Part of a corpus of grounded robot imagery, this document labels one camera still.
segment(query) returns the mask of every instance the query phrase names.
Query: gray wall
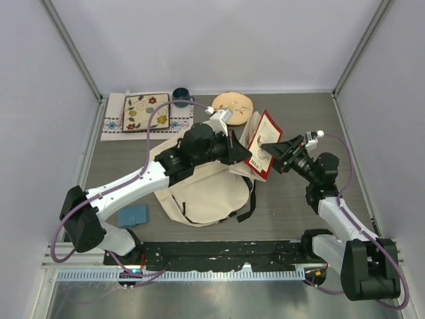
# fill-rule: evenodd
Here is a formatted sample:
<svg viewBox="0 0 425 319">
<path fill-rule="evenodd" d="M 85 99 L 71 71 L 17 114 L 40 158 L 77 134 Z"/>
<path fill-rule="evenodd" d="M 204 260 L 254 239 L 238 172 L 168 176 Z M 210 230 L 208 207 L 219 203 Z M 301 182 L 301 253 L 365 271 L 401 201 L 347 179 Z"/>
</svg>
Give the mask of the gray wall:
<svg viewBox="0 0 425 319">
<path fill-rule="evenodd" d="M 34 0 L 0 10 L 0 317 L 25 318 L 96 101 Z"/>
<path fill-rule="evenodd" d="M 425 2 L 395 1 L 341 93 L 380 228 L 406 260 L 425 318 Z"/>
<path fill-rule="evenodd" d="M 380 0 L 54 0 L 102 92 L 333 89 Z"/>
</svg>

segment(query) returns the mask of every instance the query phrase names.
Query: mug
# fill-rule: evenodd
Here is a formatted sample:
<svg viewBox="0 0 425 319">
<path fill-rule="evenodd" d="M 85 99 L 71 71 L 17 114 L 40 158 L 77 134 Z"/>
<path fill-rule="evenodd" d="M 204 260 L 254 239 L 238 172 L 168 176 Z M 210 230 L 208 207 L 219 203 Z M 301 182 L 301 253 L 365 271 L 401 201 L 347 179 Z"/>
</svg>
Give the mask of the mug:
<svg viewBox="0 0 425 319">
<path fill-rule="evenodd" d="M 195 101 L 195 99 L 193 98 L 193 96 L 190 95 L 189 90 L 187 90 L 186 88 L 176 88 L 173 91 L 173 100 L 190 100 L 190 101 Z M 185 106 L 188 106 L 190 103 L 174 103 L 174 105 L 176 105 L 176 107 L 178 108 L 184 108 Z"/>
</svg>

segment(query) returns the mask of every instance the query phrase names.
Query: black strap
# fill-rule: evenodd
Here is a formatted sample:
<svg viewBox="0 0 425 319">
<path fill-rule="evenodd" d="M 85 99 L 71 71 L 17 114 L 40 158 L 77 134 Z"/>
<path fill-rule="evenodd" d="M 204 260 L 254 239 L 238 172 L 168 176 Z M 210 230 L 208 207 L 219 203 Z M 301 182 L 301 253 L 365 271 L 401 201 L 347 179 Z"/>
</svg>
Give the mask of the black strap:
<svg viewBox="0 0 425 319">
<path fill-rule="evenodd" d="M 254 183 L 252 183 L 251 179 L 249 179 L 245 176 L 242 176 L 242 178 L 244 179 L 246 185 L 248 186 L 248 189 L 250 190 L 250 210 L 247 211 L 246 213 L 241 214 L 241 215 L 238 214 L 237 219 L 238 219 L 239 223 L 250 218 L 252 213 L 255 211 L 256 206 L 257 206 L 257 196 L 255 194 L 256 182 L 254 181 Z"/>
</svg>

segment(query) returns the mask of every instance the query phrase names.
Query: round wooden board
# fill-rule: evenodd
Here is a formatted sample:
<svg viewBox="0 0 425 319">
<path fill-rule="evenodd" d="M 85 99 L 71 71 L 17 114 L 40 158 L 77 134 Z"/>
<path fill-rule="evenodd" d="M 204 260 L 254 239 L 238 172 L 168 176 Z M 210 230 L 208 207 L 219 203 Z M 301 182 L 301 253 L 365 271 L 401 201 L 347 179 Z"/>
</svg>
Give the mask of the round wooden board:
<svg viewBox="0 0 425 319">
<path fill-rule="evenodd" d="M 226 92 L 218 95 L 211 106 L 216 111 L 221 108 L 229 108 L 233 112 L 227 125 L 245 124 L 254 112 L 251 99 L 237 92 Z"/>
</svg>

